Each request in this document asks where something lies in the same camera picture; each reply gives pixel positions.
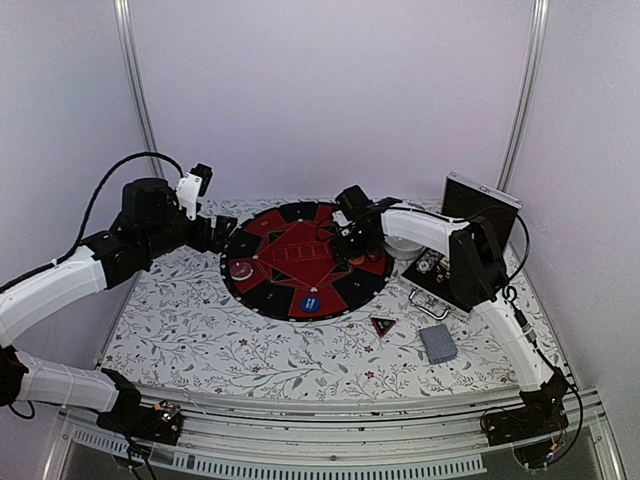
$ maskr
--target vent grille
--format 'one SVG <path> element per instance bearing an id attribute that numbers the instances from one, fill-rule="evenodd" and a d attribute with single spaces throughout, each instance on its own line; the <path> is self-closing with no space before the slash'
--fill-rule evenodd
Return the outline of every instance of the vent grille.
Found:
<path id="1" fill-rule="evenodd" d="M 112 455 L 127 456 L 127 443 L 108 433 L 75 427 L 76 443 Z M 363 467 L 295 467 L 258 463 L 242 463 L 215 459 L 206 455 L 174 452 L 166 458 L 150 463 L 161 468 L 197 473 L 225 480 L 422 480 L 460 478 L 485 473 L 480 455 L 468 455 L 451 460 L 424 462 L 411 465 Z"/>

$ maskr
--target metal handle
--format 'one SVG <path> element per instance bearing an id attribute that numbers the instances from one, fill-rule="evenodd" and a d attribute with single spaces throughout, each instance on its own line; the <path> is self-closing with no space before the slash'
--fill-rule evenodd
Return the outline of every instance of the metal handle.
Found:
<path id="1" fill-rule="evenodd" d="M 444 320 L 445 318 L 447 318 L 447 315 L 449 315 L 449 309 L 448 308 L 445 308 L 444 312 L 442 314 L 436 315 L 435 313 L 433 313 L 431 310 L 429 310 L 424 305 L 420 305 L 420 304 L 414 302 L 413 298 L 416 296 L 417 293 L 418 293 L 418 289 L 417 288 L 414 288 L 413 290 L 411 290 L 411 293 L 409 294 L 409 303 L 411 305 L 416 307 L 421 312 L 426 313 L 431 318 L 435 318 L 436 320 Z"/>

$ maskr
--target round mat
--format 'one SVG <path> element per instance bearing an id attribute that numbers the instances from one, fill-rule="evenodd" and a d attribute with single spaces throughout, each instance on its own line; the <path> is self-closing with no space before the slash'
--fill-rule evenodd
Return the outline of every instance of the round mat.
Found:
<path id="1" fill-rule="evenodd" d="M 380 249 L 358 265 L 338 265 L 329 240 L 336 234 L 332 203 L 297 202 L 259 213 L 229 238 L 222 278 L 246 307 L 278 320 L 325 320 L 368 303 L 389 280 L 393 258 Z M 231 278 L 230 267 L 246 272 Z"/>

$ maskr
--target floral tablecloth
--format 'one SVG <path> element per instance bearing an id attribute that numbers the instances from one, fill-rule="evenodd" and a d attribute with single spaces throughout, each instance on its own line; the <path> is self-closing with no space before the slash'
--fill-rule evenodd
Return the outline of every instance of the floral tablecloth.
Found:
<path id="1" fill-rule="evenodd" d="M 290 201 L 295 200 L 208 202 L 202 213 L 244 221 Z M 517 259 L 510 248 L 506 259 L 513 270 Z M 277 399 L 388 399 L 514 386 L 508 358 L 477 315 L 447 317 L 458 357 L 429 364 L 417 332 L 436 321 L 410 305 L 397 280 L 406 266 L 398 262 L 387 287 L 360 310 L 321 322 L 289 323 L 238 303 L 222 281 L 218 255 L 183 248 L 141 276 L 102 365 L 149 386 Z M 513 284 L 543 350 L 562 363 L 531 287 L 522 275 Z M 398 322 L 380 339 L 371 315 Z"/>

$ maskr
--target white wall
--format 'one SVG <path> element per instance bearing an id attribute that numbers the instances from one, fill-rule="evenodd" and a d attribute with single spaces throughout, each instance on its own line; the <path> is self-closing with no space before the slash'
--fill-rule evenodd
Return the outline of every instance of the white wall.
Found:
<path id="1" fill-rule="evenodd" d="M 582 386 L 640 478 L 640 3 L 552 2 L 510 192 L 527 265 Z"/>
<path id="2" fill-rule="evenodd" d="M 131 2 L 160 150 L 218 198 L 495 184 L 532 1 Z"/>
<path id="3" fill-rule="evenodd" d="M 111 0 L 0 4 L 0 284 L 64 253 L 103 173 L 142 149 Z M 107 228 L 129 178 L 105 187 L 88 233 Z M 85 299 L 16 345 L 43 358 L 91 367 L 122 289 Z M 54 415 L 32 422 L 0 409 L 0 478 L 33 480 Z"/>

